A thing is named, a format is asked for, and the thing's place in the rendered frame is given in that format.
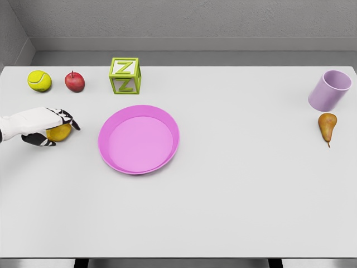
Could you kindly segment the yellow-green tennis ball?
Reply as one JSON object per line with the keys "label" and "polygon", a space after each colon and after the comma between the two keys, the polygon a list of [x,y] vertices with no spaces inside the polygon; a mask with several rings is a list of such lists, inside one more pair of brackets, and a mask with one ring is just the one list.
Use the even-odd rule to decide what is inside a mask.
{"label": "yellow-green tennis ball", "polygon": [[52,79],[48,73],[42,70],[35,70],[27,77],[28,86],[37,92],[46,92],[51,88]]}

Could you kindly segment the red apple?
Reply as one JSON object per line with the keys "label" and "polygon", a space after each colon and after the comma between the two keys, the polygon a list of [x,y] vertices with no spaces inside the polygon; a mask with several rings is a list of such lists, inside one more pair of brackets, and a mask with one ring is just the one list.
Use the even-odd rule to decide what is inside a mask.
{"label": "red apple", "polygon": [[65,85],[70,91],[79,93],[84,90],[85,80],[81,74],[72,71],[66,75]]}

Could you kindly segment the yellow lemon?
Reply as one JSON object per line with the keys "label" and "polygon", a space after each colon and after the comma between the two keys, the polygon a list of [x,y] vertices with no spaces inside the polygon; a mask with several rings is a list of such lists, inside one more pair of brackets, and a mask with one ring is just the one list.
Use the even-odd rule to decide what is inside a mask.
{"label": "yellow lemon", "polygon": [[72,126],[67,123],[51,129],[46,130],[46,136],[50,141],[60,142],[65,140],[71,133]]}

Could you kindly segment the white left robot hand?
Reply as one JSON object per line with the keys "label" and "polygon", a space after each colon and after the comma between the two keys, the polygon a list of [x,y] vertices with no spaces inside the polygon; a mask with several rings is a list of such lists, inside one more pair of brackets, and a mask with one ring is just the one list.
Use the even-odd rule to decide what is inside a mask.
{"label": "white left robot hand", "polygon": [[63,109],[38,107],[16,113],[8,118],[8,130],[2,130],[3,135],[13,138],[21,135],[24,142],[41,146],[55,146],[56,142],[47,137],[46,131],[55,127],[70,124],[76,130],[79,125],[72,115]]}

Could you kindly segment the green letter Z block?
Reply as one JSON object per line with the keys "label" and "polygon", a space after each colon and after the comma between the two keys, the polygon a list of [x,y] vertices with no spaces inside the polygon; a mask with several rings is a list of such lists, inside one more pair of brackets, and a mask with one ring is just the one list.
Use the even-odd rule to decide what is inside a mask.
{"label": "green letter Z block", "polygon": [[112,58],[108,77],[114,94],[139,94],[142,79],[139,58]]}

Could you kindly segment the lilac cup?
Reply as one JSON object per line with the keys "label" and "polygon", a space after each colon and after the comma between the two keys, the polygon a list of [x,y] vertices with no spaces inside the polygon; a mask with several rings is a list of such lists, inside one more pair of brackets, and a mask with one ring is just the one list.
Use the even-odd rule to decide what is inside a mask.
{"label": "lilac cup", "polygon": [[308,102],[318,111],[332,111],[351,86],[352,79],[347,74],[339,70],[328,70],[308,96]]}

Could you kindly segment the brown pear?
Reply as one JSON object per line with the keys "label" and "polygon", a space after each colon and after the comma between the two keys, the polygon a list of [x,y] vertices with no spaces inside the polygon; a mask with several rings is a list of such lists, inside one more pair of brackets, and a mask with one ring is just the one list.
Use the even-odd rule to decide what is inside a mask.
{"label": "brown pear", "polygon": [[323,113],[318,118],[319,128],[322,134],[322,138],[330,147],[333,130],[337,124],[337,117],[332,113]]}

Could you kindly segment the pink round plate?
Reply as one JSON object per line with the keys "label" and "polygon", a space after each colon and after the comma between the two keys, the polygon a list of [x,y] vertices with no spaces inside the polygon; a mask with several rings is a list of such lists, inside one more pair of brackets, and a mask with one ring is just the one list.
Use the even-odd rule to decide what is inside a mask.
{"label": "pink round plate", "polygon": [[103,161],[112,169],[130,175],[156,171],[175,155],[180,131],[163,109],[136,105],[111,115],[98,136]]}

